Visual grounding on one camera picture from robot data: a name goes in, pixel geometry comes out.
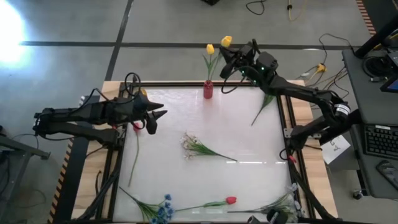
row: white table surface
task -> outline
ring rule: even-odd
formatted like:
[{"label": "white table surface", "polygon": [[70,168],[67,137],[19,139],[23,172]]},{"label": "white table surface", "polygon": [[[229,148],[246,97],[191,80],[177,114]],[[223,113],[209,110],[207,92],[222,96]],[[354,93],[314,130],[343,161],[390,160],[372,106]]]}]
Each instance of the white table surface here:
[{"label": "white table surface", "polygon": [[[233,205],[177,212],[172,222],[246,222],[250,210],[272,203],[290,185],[288,165],[279,158],[284,148],[276,100],[251,123],[262,105],[258,88],[239,87],[224,95],[215,87],[213,98],[203,98],[201,87],[146,88],[151,101],[163,103],[167,114],[157,123],[155,135],[139,132],[140,152],[128,187],[136,156],[136,134],[127,127],[119,186],[145,203],[159,203],[171,194],[174,209],[238,198]],[[184,158],[180,144],[184,132],[198,136],[210,149],[238,160],[218,156]],[[260,221],[265,215],[257,214]],[[115,222],[141,222],[138,206],[118,189]]]}]

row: concrete floor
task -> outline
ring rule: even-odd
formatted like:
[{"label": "concrete floor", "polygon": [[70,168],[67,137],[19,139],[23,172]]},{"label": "concrete floor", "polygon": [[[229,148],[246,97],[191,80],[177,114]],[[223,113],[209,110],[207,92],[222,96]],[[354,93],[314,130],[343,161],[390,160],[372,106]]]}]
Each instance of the concrete floor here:
[{"label": "concrete floor", "polygon": [[[259,44],[320,45],[319,36],[328,32],[361,45],[369,38],[355,0],[309,1],[307,10],[295,22],[287,20],[285,1],[265,2],[262,16],[251,14],[244,6],[247,2],[221,0],[210,7],[199,0],[135,0],[123,42],[217,43],[232,35],[235,44],[256,38]],[[295,8],[302,2],[294,1]],[[101,88],[113,52],[113,47],[17,46],[18,41],[35,41],[33,45],[115,42],[126,5],[127,0],[0,1],[0,11],[5,9],[0,13],[0,24],[5,27],[0,36],[0,112],[8,115],[0,117],[0,124],[8,135],[32,133],[35,112],[45,107],[74,107],[81,95]],[[323,41],[326,45],[345,45],[330,37]],[[298,77],[324,57],[321,50],[266,51],[279,61],[278,73],[287,79]],[[111,79],[122,80],[127,72],[137,72],[143,80],[203,80],[203,52],[195,48],[122,47]],[[328,51],[325,78],[343,67],[341,59],[339,50]],[[355,108],[348,77],[339,85],[350,91],[346,99]],[[34,143],[29,138],[22,142]],[[39,189],[47,196],[47,203],[16,209],[19,219],[27,218],[33,224],[46,222],[66,144],[40,139],[40,148],[52,156],[48,161],[31,160],[19,194],[22,201],[39,200],[34,192]],[[339,216],[344,220],[394,223],[398,218],[398,202],[351,198],[350,192],[359,185],[354,171],[332,170],[330,182]]]}]

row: white label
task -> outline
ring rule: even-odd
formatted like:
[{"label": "white label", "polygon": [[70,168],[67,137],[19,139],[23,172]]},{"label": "white label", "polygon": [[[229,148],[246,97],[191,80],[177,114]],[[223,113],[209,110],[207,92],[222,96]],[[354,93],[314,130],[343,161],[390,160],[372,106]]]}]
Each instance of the white label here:
[{"label": "white label", "polygon": [[326,164],[331,163],[350,146],[351,145],[343,136],[335,137],[330,142],[324,143],[324,145],[321,146],[323,160]]},{"label": "white label", "polygon": [[387,126],[381,126],[381,125],[376,125],[377,128],[385,129],[385,130],[391,130],[390,127]]}]

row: red flower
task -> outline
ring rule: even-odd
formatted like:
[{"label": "red flower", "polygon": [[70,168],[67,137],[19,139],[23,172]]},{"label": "red flower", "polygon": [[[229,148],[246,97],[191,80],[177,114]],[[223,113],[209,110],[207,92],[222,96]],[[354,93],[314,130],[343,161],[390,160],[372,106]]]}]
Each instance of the red flower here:
[{"label": "red flower", "polygon": [[132,126],[132,128],[135,132],[139,132],[141,125],[138,122],[134,122],[134,125]]},{"label": "red flower", "polygon": [[228,197],[225,199],[225,201],[228,205],[232,205],[233,203],[236,202],[236,197]]}]

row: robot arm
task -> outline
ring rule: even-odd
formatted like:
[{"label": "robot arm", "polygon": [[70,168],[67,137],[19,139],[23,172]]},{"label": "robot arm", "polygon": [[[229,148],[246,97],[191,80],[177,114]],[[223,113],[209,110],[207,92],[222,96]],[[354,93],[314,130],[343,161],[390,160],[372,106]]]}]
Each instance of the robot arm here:
[{"label": "robot arm", "polygon": [[343,99],[334,91],[296,85],[278,76],[277,60],[267,52],[260,52],[256,40],[253,39],[239,50],[220,47],[220,52],[226,61],[220,74],[221,78],[227,80],[234,69],[239,70],[242,76],[258,86],[265,94],[291,96],[315,103],[320,107],[323,116],[306,126],[296,126],[293,129],[290,134],[291,149],[302,149],[309,136],[325,132],[328,128],[339,127],[346,122],[350,108]]},{"label": "robot arm", "polygon": [[37,135],[45,137],[47,134],[65,133],[97,140],[102,145],[113,144],[118,137],[116,128],[97,130],[69,123],[85,121],[89,124],[109,124],[112,127],[124,123],[142,121],[149,134],[155,134],[156,120],[167,111],[154,111],[163,104],[153,103],[141,91],[133,99],[114,98],[98,103],[83,104],[79,108],[53,109],[45,108],[36,113],[36,123],[33,130]]}]

